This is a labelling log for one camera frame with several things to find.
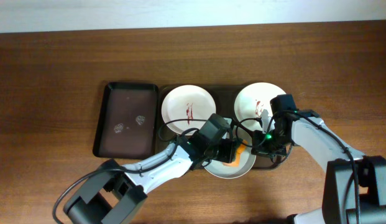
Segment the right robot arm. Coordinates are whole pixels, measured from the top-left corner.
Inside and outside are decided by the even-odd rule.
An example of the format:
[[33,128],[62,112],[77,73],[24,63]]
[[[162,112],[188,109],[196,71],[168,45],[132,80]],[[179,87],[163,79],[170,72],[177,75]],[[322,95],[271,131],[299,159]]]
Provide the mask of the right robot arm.
[[251,153],[273,159],[300,146],[326,173],[321,208],[287,217],[293,224],[386,224],[386,159],[367,156],[334,134],[313,110],[299,110],[292,95],[270,100],[272,117],[252,134]]

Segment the white plate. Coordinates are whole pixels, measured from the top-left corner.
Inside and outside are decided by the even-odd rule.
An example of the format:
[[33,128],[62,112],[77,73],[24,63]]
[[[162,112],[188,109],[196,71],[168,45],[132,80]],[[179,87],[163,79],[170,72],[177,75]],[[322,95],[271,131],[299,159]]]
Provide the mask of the white plate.
[[[244,87],[236,96],[234,102],[234,113],[238,122],[247,118],[260,118],[263,110],[269,112],[270,118],[273,116],[270,100],[286,92],[279,86],[259,82]],[[262,123],[247,120],[242,122],[243,127],[250,131],[262,131]]]
[[[244,141],[244,143],[251,145],[252,138],[242,128],[238,130],[238,136]],[[211,161],[211,163],[204,167],[210,174],[222,178],[222,179],[235,179],[248,173],[252,168],[256,160],[256,156],[251,154],[251,148],[244,146],[245,149],[240,155],[239,164],[236,167],[230,167],[224,165],[219,161]]]
[[161,115],[174,133],[181,134],[189,128],[201,128],[203,121],[216,112],[214,98],[204,88],[196,85],[182,85],[172,89],[162,101]]

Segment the green orange sponge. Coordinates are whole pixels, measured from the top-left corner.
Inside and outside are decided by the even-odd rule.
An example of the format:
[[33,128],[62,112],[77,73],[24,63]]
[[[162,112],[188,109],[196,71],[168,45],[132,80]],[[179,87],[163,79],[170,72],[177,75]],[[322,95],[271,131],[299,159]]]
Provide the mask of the green orange sponge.
[[225,163],[223,162],[223,165],[224,166],[227,166],[227,167],[238,167],[239,166],[239,162],[241,160],[241,154],[246,150],[246,146],[241,144],[237,150],[236,150],[236,156],[235,156],[235,159],[231,162],[231,163]]

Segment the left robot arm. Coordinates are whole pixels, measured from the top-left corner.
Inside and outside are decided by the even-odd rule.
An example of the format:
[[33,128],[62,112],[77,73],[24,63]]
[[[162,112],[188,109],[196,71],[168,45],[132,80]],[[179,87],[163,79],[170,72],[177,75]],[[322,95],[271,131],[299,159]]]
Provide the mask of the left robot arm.
[[212,114],[200,128],[176,135],[160,153],[134,164],[110,159],[77,180],[63,207],[72,223],[129,223],[149,192],[210,162],[236,158],[233,120]]

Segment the white plate front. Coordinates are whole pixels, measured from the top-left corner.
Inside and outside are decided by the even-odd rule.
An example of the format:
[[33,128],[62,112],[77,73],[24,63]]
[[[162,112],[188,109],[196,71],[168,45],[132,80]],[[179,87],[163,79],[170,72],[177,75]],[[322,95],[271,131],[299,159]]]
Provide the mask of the white plate front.
[[[244,141],[244,143],[251,145],[252,138],[242,128],[238,130],[238,136]],[[210,174],[222,178],[222,179],[235,179],[248,173],[252,168],[256,160],[256,156],[251,154],[251,148],[244,146],[245,149],[240,155],[239,164],[236,167],[230,167],[224,165],[219,161],[211,161],[211,163],[204,167]]]

